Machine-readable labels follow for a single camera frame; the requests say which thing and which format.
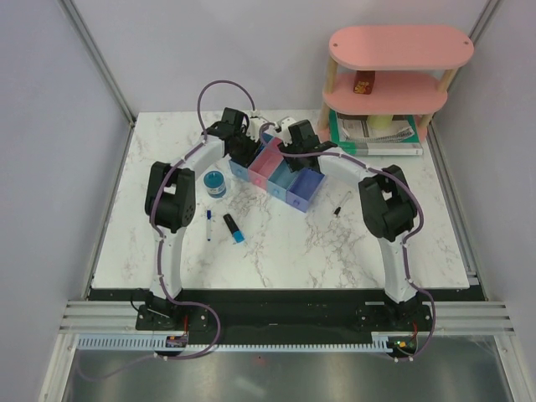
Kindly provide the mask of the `pink drawer bin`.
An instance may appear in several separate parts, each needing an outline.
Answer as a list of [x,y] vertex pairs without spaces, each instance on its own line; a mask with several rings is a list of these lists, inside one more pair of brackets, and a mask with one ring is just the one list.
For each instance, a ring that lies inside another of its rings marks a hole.
[[267,181],[283,161],[279,145],[282,140],[272,138],[248,167],[249,180],[255,186],[266,190]]

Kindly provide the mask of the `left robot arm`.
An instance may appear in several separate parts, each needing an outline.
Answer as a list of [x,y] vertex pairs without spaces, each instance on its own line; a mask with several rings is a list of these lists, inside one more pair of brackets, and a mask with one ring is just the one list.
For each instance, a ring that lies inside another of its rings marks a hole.
[[195,146],[175,162],[151,166],[145,212],[155,236],[155,273],[150,292],[160,303],[155,320],[166,329],[183,322],[183,308],[174,300],[182,291],[181,253],[186,228],[196,210],[196,180],[224,157],[252,162],[260,142],[247,135],[250,118],[242,111],[226,108],[220,121],[201,135]]

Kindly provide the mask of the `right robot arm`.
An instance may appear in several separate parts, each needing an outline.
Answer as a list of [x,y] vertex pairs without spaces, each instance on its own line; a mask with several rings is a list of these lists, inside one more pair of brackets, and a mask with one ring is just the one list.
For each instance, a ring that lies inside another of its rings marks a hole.
[[417,294],[410,277],[407,240],[415,219],[422,217],[422,209],[403,171],[396,165],[379,170],[347,154],[334,142],[321,142],[308,120],[287,117],[276,125],[276,132],[290,137],[279,146],[290,168],[310,168],[358,191],[365,226],[379,242],[384,293],[392,302],[383,310],[385,323],[396,330],[405,328],[414,319],[408,302]]

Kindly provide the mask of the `purple drawer bin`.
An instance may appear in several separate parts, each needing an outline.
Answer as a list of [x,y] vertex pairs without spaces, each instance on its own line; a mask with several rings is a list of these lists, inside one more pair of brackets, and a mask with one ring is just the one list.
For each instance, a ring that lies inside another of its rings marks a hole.
[[311,207],[324,175],[311,169],[302,169],[286,191],[286,203],[303,213]]

